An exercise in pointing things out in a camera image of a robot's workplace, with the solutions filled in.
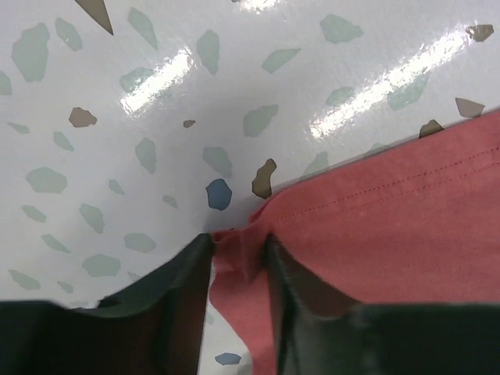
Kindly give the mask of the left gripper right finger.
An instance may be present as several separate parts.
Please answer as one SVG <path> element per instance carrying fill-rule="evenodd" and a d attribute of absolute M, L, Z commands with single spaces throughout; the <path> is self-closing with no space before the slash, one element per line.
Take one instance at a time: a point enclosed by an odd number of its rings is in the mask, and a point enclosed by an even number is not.
<path fill-rule="evenodd" d="M 364 304 L 265 243 L 279 374 L 496 374 L 496 304 Z"/>

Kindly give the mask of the pink t shirt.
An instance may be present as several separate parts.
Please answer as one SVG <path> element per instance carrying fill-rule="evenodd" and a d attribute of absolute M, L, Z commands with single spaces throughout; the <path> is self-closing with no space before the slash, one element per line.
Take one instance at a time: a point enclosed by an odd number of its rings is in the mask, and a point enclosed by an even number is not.
<path fill-rule="evenodd" d="M 499 299 L 499 114 L 491 112 L 292 185 L 216 232 L 210 300 L 274 374 L 264 244 L 360 302 Z"/>

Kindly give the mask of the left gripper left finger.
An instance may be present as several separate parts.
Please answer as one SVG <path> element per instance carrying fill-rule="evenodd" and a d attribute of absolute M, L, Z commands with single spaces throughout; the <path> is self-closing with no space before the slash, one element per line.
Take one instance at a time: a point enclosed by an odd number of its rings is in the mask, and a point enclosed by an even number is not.
<path fill-rule="evenodd" d="M 92 309 L 1 303 L 3 374 L 196 374 L 213 242 L 200 234 L 169 262 Z"/>

